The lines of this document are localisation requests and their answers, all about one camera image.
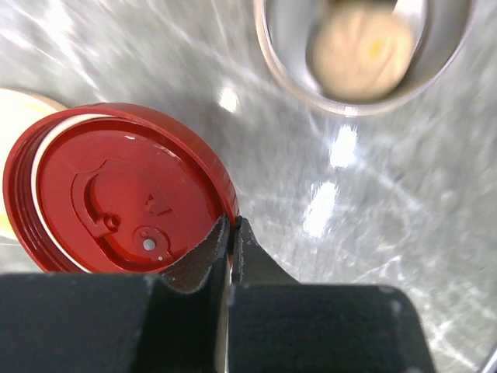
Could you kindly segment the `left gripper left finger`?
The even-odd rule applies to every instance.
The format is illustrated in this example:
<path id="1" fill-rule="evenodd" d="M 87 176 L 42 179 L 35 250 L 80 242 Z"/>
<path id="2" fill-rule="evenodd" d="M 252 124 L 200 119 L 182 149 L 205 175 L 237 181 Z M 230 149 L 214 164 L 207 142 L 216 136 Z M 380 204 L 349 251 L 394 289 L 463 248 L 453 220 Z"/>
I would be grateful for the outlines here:
<path id="1" fill-rule="evenodd" d="M 4 274 L 3 372 L 222 372 L 230 222 L 160 274 Z"/>

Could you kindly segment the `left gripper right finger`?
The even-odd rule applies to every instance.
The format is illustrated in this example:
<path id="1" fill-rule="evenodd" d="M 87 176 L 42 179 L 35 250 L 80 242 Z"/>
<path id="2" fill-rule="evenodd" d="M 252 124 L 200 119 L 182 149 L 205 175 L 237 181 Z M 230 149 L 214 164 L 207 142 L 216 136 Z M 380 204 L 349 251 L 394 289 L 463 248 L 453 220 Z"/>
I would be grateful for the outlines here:
<path id="1" fill-rule="evenodd" d="M 419 315 L 385 284 L 302 284 L 236 222 L 228 296 L 231 372 L 432 372 Z"/>

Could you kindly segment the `red round lid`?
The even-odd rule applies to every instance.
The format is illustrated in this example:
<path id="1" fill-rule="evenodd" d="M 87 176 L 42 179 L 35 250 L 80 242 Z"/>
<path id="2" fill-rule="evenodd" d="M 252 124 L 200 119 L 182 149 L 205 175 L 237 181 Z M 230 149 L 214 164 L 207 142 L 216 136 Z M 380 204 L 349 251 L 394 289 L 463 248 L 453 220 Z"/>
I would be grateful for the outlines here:
<path id="1" fill-rule="evenodd" d="M 97 103 L 48 115 L 12 146 L 3 198 L 46 272 L 157 273 L 239 213 L 210 146 L 145 106 Z"/>

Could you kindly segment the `beige round bun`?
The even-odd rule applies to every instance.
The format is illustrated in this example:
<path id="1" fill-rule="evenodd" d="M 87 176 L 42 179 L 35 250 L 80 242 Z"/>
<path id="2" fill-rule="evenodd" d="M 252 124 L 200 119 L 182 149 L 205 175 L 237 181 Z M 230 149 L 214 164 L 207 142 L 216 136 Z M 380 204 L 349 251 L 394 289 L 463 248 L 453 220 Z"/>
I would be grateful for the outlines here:
<path id="1" fill-rule="evenodd" d="M 346 2 L 315 37 L 312 71 L 323 91 L 352 101 L 378 99 L 404 78 L 415 50 L 407 22 L 378 3 Z"/>

